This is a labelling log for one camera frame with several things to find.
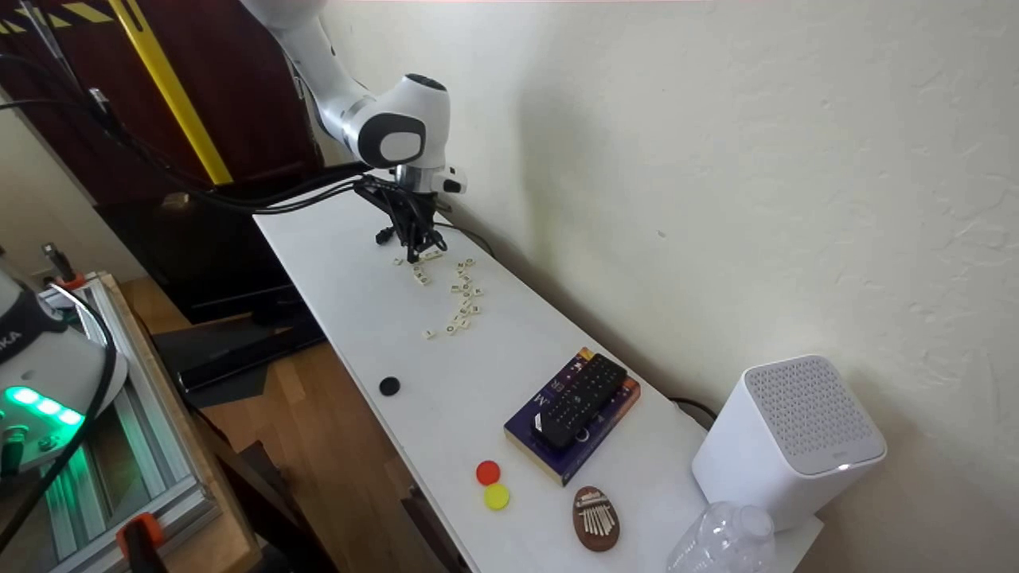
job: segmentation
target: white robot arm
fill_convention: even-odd
[[[458,193],[444,172],[448,94],[441,83],[405,73],[373,96],[336,67],[317,24],[325,0],[241,0],[241,7],[277,40],[313,90],[325,131],[355,160],[394,170],[414,194]]]

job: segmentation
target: red button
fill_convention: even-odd
[[[489,461],[489,459],[483,459],[478,467],[473,467],[473,478],[478,478],[478,484],[496,484],[500,481],[500,466],[496,461]]]

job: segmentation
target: cable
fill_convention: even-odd
[[[352,193],[352,183],[334,183],[331,189],[313,194],[313,198],[300,198],[300,201],[289,201],[289,204],[277,204],[277,201],[287,201],[291,194],[301,194],[310,189],[317,189],[325,184],[321,179],[313,179],[313,183],[301,183],[301,184],[291,184],[291,189],[283,189],[271,198],[256,198],[256,201],[241,201],[241,198],[229,198],[229,194],[216,194],[196,183],[187,183],[179,170],[170,170],[165,160],[159,160],[155,153],[144,150],[127,131],[117,129],[117,122],[107,116],[107,113],[99,113],[92,104],[92,99],[79,99],[74,87],[68,87],[61,76],[53,76],[52,69],[38,67],[34,62],[27,58],[20,58],[20,56],[7,56],[0,50],[0,64],[20,64],[31,73],[38,73],[46,87],[61,87],[69,99],[23,99],[27,104],[69,104],[74,113],[87,116],[111,144],[117,144],[125,153],[129,153],[135,162],[144,162],[146,170],[153,170],[155,174],[162,174],[165,183],[179,184],[185,194],[203,201],[203,204],[214,204],[219,209],[231,209],[231,215],[256,215],[256,217],[277,217],[277,215],[291,215],[291,209],[301,209],[301,207],[313,207],[313,204],[321,204],[329,198],[336,198],[342,193]]]
[[[20,0],[23,5],[23,16],[31,24],[34,37],[41,40],[41,44],[52,50],[52,58],[56,62],[56,67],[63,69],[63,76],[69,79],[69,87],[77,87],[77,94],[81,94],[81,79],[74,73],[68,50],[53,31],[53,16],[38,11],[34,0]]]
[[[712,407],[705,407],[704,403],[694,403],[694,397],[679,397],[679,394],[668,394],[671,406],[679,406],[683,413],[690,413],[697,420],[697,413],[704,420],[697,420],[704,429],[712,426],[712,420],[718,416]]]
[[[61,298],[68,298],[74,306],[79,306],[81,312],[92,316],[92,323],[99,324],[105,347],[100,347],[100,373],[99,373],[99,387],[92,393],[88,410],[81,426],[69,437],[69,442],[61,449],[61,455],[52,461],[52,467],[41,475],[41,481],[34,484],[34,491],[25,496],[25,504],[8,516],[8,524],[0,533],[0,553],[8,548],[12,535],[25,526],[25,520],[31,516],[34,504],[45,496],[45,491],[56,481],[56,475],[68,467],[68,461],[74,459],[74,452],[81,446],[81,441],[92,434],[95,416],[100,410],[105,393],[111,387],[114,368],[117,368],[117,351],[114,351],[114,339],[107,333],[107,324],[100,323],[100,316],[77,292],[63,290],[53,284],[53,290]]]
[[[0,102],[0,113],[7,109],[31,109],[31,104],[69,104],[63,99],[12,99],[12,102]]]

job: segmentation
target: table surface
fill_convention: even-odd
[[[560,486],[502,423],[579,347],[606,347],[454,230],[441,230],[448,251],[422,260],[421,282],[398,246],[375,246],[389,219],[355,194],[254,219],[471,571],[664,571],[704,511],[688,467],[704,429],[688,413],[640,381],[633,410]],[[444,335],[462,260],[480,316]],[[401,379],[394,397],[379,394],[386,377]],[[511,491],[502,513],[480,504],[480,459],[502,466]],[[609,553],[581,550],[573,535],[581,484],[602,486],[619,516]],[[792,571],[817,533],[816,520],[784,533],[769,571]]]

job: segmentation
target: small bottle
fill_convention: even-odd
[[[664,573],[760,573],[774,558],[765,511],[712,504],[674,544]]]

